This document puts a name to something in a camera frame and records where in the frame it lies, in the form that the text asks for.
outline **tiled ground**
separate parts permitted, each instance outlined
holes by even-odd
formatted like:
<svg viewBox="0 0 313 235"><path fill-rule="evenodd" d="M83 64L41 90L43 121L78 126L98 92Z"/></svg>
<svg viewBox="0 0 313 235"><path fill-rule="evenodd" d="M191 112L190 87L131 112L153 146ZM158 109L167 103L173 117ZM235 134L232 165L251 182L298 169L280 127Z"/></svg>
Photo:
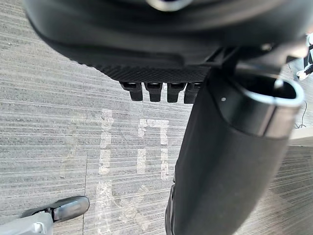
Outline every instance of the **tiled ground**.
<svg viewBox="0 0 313 235"><path fill-rule="evenodd" d="M19 0L0 0L0 224L72 195L90 210L55 234L164 234L191 105L131 102L120 85L43 43ZM291 78L289 67L284 76ZM308 110L304 124L313 125ZM292 147L237 234L311 234L312 149Z"/></svg>

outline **white painted marking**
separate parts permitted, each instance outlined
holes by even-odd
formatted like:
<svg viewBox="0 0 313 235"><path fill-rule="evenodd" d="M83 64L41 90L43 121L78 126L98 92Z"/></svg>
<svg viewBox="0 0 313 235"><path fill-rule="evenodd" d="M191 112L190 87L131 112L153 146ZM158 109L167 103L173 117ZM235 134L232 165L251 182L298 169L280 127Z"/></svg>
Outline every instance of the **white painted marking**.
<svg viewBox="0 0 313 235"><path fill-rule="evenodd" d="M99 174L102 175L101 180L97 184L96 202L95 202L95 226L99 235L111 234L110 220L111 220L111 206L112 198L112 180L107 180L110 172L111 150L106 149L111 145L112 139L112 124L114 119L112 117L112 110L103 109L102 115L97 117L101 123L101 137L100 137L100 157L99 157Z"/></svg>
<svg viewBox="0 0 313 235"><path fill-rule="evenodd" d="M138 124L138 136L144 137L147 127L160 128L161 145L168 144L167 129L168 120L140 119ZM146 168L146 150L138 149L137 151L137 173L145 173ZM168 149L161 148L161 179L168 179Z"/></svg>
<svg viewBox="0 0 313 235"><path fill-rule="evenodd" d="M161 179L168 180L168 149L161 149Z"/></svg>
<svg viewBox="0 0 313 235"><path fill-rule="evenodd" d="M146 172L146 149L137 150L137 174Z"/></svg>

